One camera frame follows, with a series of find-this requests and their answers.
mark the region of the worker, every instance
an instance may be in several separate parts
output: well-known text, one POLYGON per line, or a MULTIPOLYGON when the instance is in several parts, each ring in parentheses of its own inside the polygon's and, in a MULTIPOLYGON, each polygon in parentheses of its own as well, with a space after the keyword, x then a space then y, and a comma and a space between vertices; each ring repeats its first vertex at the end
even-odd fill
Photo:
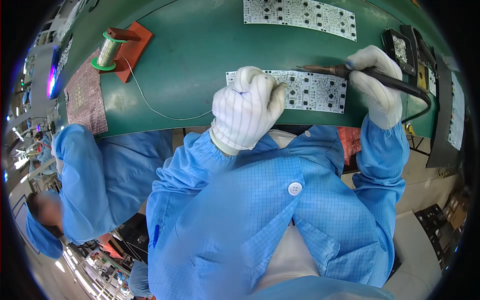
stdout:
MULTIPOLYGON (((45 164, 46 162, 48 162, 53 158, 50 137, 48 137, 46 134, 42 132, 38 132, 35 135, 35 140, 40 142, 42 151, 37 155, 36 158, 33 157, 30 160, 30 168, 28 169, 29 173, 32 173, 39 166, 41 166, 42 164, 45 164)), ((50 165, 48 165, 45 169, 43 169, 40 174, 50 175, 56 172, 57 172, 57 164, 53 162, 50 165)), ((41 177, 40 174, 35 175, 33 179, 39 180, 41 177)))
POLYGON ((346 66, 369 110, 356 188, 340 179, 337 128, 269 131, 284 110, 287 84, 240 68, 213 97, 212 127, 187 134, 157 170, 146 207, 155 297, 234 299, 303 276, 373 290, 385 283, 409 148, 400 92, 358 70, 374 66, 399 80, 402 72, 375 46, 349 56, 346 66))
POLYGON ((141 261, 133 262, 128 289, 134 295, 134 299, 140 300, 152 297, 152 293, 148 289, 148 266, 146 263, 141 261))
POLYGON ((27 197, 26 231, 43 254, 59 258, 58 235, 82 245, 138 212, 152 190, 156 167, 172 156, 172 130, 95 143, 86 127, 70 124, 53 139, 52 155, 62 189, 59 194, 45 191, 27 197))

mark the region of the cardboard box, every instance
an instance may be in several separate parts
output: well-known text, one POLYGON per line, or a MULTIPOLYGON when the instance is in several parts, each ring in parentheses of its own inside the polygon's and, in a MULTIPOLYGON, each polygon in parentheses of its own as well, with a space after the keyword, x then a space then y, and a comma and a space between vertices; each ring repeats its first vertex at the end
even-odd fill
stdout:
POLYGON ((453 229, 456 230, 462 226, 465 217, 467 216, 467 212, 463 210, 463 207, 459 205, 456 208, 452 218, 450 219, 450 224, 452 224, 453 229))

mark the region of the green workbench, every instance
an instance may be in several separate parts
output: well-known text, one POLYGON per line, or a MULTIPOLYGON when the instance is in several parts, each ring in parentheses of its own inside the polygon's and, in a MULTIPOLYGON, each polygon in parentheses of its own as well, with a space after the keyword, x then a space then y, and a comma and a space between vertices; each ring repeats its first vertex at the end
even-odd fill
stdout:
MULTIPOLYGON (((296 70, 297 65, 335 65, 370 44, 383 48, 385 28, 399 30, 411 24, 425 41, 450 56, 450 50, 428 16, 410 0, 323 1, 355 13, 357 42, 332 34, 270 24, 244 24, 242 0, 101 0, 82 11, 73 34, 68 63, 57 85, 64 86, 85 59, 103 42, 108 27, 127 28, 137 21, 155 34, 134 74, 157 111, 173 118, 190 118, 212 108, 216 91, 225 86, 225 72, 246 65, 264 70, 296 70)), ((107 137, 166 128, 209 125, 213 114, 176 121, 152 112, 133 79, 124 84, 114 73, 100 75, 107 137)), ((60 93, 60 115, 66 118, 65 96, 60 93)), ((404 118, 421 110, 403 98, 404 118)), ((415 134, 432 137, 436 105, 412 120, 415 134)), ((286 109, 281 124, 326 124, 360 127, 367 113, 363 95, 347 87, 344 114, 286 109)))

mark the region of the hand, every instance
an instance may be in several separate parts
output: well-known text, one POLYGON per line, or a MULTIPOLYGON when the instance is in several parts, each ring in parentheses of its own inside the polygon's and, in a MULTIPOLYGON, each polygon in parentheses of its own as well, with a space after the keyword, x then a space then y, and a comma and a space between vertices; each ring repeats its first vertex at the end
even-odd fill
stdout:
POLYGON ((258 68, 240 68, 213 97, 212 142, 227 155, 252 150, 283 113, 286 87, 258 68))
POLYGON ((394 127, 402 118, 400 91, 386 87, 375 78, 357 70, 375 67, 382 74, 402 80, 400 67, 374 45, 347 57, 345 65, 350 70, 356 70, 350 73, 350 82, 367 95, 370 120, 385 130, 394 127))

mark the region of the pcb panel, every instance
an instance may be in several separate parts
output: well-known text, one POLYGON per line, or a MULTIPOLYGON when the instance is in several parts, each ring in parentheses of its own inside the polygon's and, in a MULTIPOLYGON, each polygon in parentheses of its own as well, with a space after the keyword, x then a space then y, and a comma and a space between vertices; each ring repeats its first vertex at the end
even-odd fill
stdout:
MULTIPOLYGON (((327 111, 343 114, 347 96, 347 81, 343 78, 298 71, 264 71, 277 83, 285 82, 285 108, 327 111)), ((227 85, 237 72, 226 72, 227 85)))
POLYGON ((355 14, 313 0, 243 0, 243 22, 297 26, 357 41, 355 14))

